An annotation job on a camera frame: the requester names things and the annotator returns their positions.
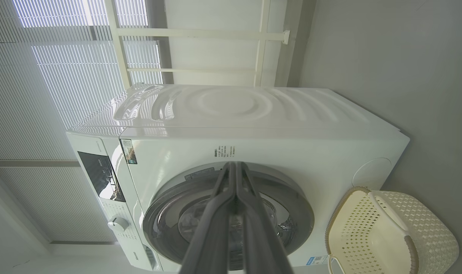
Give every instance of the washing machine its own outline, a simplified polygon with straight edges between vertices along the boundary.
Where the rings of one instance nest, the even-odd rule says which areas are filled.
[[[409,138],[328,89],[137,84],[67,132],[129,262],[178,271],[221,169],[244,162],[292,267],[323,263],[342,195]],[[229,269],[243,268],[230,221]]]

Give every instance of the washing machine door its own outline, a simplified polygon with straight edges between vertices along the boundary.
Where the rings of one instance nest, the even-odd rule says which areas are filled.
[[[214,163],[184,172],[156,194],[144,216],[143,231],[160,255],[182,264],[224,164]],[[248,167],[276,235],[290,254],[311,234],[312,208],[299,186],[283,173],[257,164]],[[229,269],[243,269],[243,226],[238,216],[232,217],[227,237]]]

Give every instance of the plastic laundry basket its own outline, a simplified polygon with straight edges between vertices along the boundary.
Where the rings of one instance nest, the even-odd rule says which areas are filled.
[[[443,274],[457,259],[453,234],[420,201],[392,191],[350,189],[326,231],[345,274]]]

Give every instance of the sticker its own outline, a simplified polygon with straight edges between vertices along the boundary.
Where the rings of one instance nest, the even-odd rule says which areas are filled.
[[[214,149],[214,157],[234,157],[235,154],[235,146],[218,146],[216,149]]]
[[[130,139],[121,139],[121,146],[123,147],[124,156],[128,164],[137,164],[137,157],[133,149],[133,142]]]
[[[206,168],[206,169],[203,169],[203,170],[196,171],[196,172],[194,172],[192,174],[189,174],[189,175],[185,176],[185,180],[188,181],[188,180],[194,179],[194,177],[196,177],[197,175],[201,175],[201,174],[204,174],[204,173],[209,173],[209,172],[212,172],[214,170],[215,169],[213,167],[211,167],[211,168]]]
[[[314,265],[314,264],[326,264],[327,263],[327,257],[326,256],[317,256],[317,257],[310,257],[309,261],[307,262],[306,265]]]

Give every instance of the wall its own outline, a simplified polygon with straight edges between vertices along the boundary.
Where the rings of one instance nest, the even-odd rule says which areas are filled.
[[[328,274],[327,265],[301,267],[295,274]],[[49,256],[0,271],[0,274],[148,274],[131,266],[123,256]]]
[[[0,269],[14,267],[37,257],[38,254],[24,238],[0,216]]]
[[[462,0],[318,0],[301,86],[327,87],[410,145],[384,185],[451,229],[462,273]]]
[[[271,0],[269,32],[282,32],[286,0]],[[168,28],[259,31],[261,0],[166,0]],[[170,38],[174,69],[254,70],[257,40]],[[263,86],[274,86],[281,42],[267,41]],[[174,73],[176,84],[252,86],[253,72]]]

